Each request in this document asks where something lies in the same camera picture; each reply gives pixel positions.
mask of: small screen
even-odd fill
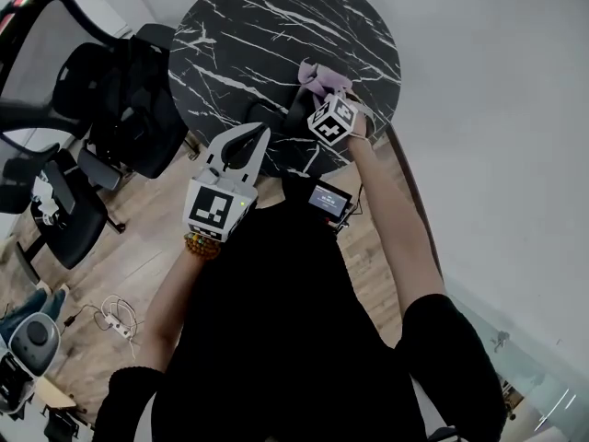
[[[311,194],[311,198],[309,198],[309,202],[321,208],[327,214],[339,218],[348,200],[337,193],[330,192],[326,188],[317,185]]]

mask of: jeans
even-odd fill
[[[10,337],[18,325],[33,313],[41,311],[52,320],[57,320],[59,312],[62,309],[62,304],[65,301],[65,292],[58,290],[50,299],[48,298],[47,292],[40,288],[21,307],[13,309],[0,320],[0,335],[6,345],[8,345]]]

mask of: floor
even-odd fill
[[[376,145],[376,153],[410,198],[407,183],[386,136]],[[143,320],[152,296],[183,248],[185,227],[181,223],[181,213],[185,191],[200,160],[202,156],[190,161],[188,152],[182,147],[174,162],[158,179],[146,180],[134,175],[116,194],[104,195],[111,215],[125,222],[127,230],[118,236],[105,227],[97,245],[73,270],[64,269],[46,247],[41,250],[33,261],[41,278],[51,288],[67,283],[72,290],[58,320],[60,329],[63,321],[83,305],[100,306],[111,293],[129,301],[138,320]],[[329,183],[356,194],[360,186],[356,167],[347,167],[329,179]],[[281,201],[282,189],[278,180],[264,179],[258,188],[260,206]],[[352,217],[350,227],[340,233],[339,243],[358,298],[383,340],[394,345],[401,333],[397,295],[364,196],[362,201],[364,213]],[[28,212],[19,219],[16,233],[24,247],[37,237]],[[0,266],[0,281],[2,309],[7,304],[12,308],[22,303],[33,291],[14,256]],[[141,325],[135,341],[141,345]],[[110,375],[119,368],[132,365],[129,343],[115,331],[101,331],[94,322],[91,309],[86,308],[65,330],[60,353],[48,377],[60,390],[72,395],[87,411],[87,420],[93,422],[106,396]]]

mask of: black shirt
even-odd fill
[[[133,440],[157,392],[154,440],[422,441],[410,374],[464,438],[499,440],[499,381],[449,298],[415,301],[387,347],[334,234],[284,202],[251,212],[206,264],[166,374],[113,375],[95,440]]]

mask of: black marble tabletop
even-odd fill
[[[387,25],[365,0],[199,0],[176,30],[172,95],[205,145],[244,123],[252,102],[264,100],[248,118],[272,129],[261,173],[319,177],[350,163],[345,140],[329,147],[306,122],[286,133],[280,121],[256,118],[261,111],[281,118],[288,112],[303,60],[351,79],[353,91],[375,112],[375,143],[397,107],[400,67]]]

